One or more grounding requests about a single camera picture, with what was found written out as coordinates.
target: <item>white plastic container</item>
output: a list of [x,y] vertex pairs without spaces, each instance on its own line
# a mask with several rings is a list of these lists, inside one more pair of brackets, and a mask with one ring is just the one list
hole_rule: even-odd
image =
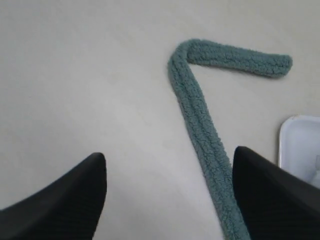
[[279,167],[320,188],[320,117],[292,116],[279,137]]

